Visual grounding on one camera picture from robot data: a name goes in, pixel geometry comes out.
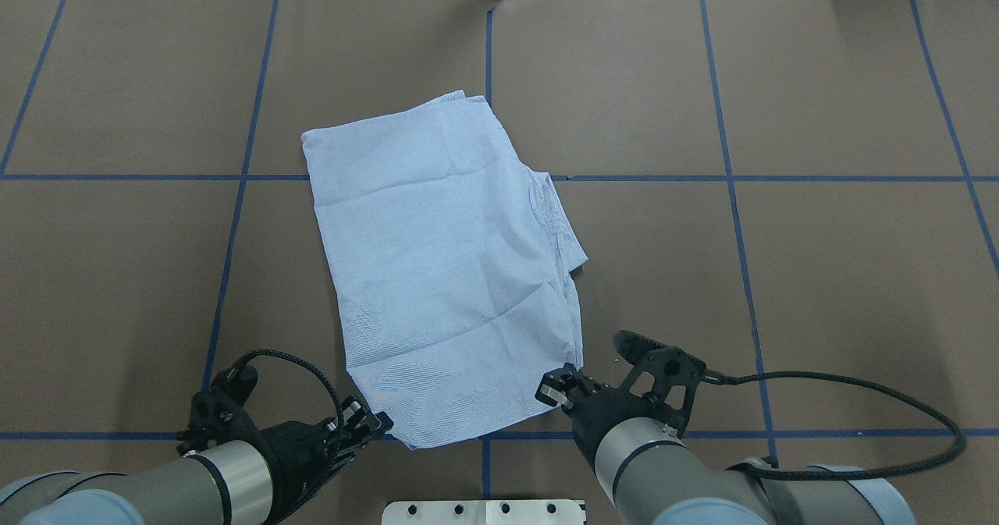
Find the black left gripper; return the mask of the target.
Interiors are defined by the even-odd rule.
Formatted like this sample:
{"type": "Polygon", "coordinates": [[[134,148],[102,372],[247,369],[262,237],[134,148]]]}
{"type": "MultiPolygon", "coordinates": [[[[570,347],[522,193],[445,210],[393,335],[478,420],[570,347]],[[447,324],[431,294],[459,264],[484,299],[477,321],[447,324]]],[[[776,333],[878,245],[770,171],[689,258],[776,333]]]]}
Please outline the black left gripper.
{"type": "Polygon", "coordinates": [[[261,432],[272,480],[272,510],[298,510],[332,479],[340,452],[364,449],[395,427],[384,411],[372,412],[359,397],[347,397],[342,426],[332,420],[306,424],[297,420],[261,432]]]}

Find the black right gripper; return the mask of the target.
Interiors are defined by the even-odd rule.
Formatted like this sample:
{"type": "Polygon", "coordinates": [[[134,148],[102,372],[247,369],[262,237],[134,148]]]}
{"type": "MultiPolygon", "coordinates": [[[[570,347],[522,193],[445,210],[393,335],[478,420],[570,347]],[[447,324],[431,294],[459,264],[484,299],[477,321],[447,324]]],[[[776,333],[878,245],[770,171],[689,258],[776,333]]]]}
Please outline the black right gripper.
{"type": "Polygon", "coordinates": [[[639,417],[660,424],[670,424],[672,420],[672,408],[667,404],[652,403],[618,388],[604,388],[577,402],[581,386],[581,373],[571,363],[565,363],[542,376],[535,400],[565,410],[571,419],[574,442],[588,463],[595,462],[604,436],[621,422],[639,417]]]}

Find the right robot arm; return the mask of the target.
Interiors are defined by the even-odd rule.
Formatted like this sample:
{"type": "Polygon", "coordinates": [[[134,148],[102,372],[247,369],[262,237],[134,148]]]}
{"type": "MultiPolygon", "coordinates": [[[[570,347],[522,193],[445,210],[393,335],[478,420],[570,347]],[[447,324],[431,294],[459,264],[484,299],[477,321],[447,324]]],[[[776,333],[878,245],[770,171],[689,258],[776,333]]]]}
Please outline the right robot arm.
{"type": "Polygon", "coordinates": [[[667,415],[574,365],[547,372],[536,399],[571,419],[572,436],[627,524],[913,524],[889,481],[855,466],[813,464],[788,479],[766,459],[711,468],[667,415]]]}

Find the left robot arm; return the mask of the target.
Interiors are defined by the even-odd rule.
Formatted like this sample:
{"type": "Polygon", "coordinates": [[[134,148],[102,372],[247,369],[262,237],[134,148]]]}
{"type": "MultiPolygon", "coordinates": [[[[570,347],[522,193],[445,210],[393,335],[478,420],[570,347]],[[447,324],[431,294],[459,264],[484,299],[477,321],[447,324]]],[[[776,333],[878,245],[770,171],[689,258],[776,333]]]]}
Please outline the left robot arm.
{"type": "Polygon", "coordinates": [[[50,471],[2,489],[4,524],[279,524],[393,428],[356,397],[338,417],[260,429],[239,403],[200,394],[180,457],[135,474],[50,471]]]}

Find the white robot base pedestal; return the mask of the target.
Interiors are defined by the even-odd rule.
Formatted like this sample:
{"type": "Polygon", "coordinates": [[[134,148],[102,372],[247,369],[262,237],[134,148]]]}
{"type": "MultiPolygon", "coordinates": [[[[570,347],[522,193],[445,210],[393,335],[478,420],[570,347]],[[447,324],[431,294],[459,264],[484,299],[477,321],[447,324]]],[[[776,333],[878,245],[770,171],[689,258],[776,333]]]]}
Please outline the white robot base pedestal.
{"type": "Polygon", "coordinates": [[[586,524],[584,500],[507,499],[397,501],[382,524],[586,524]]]}

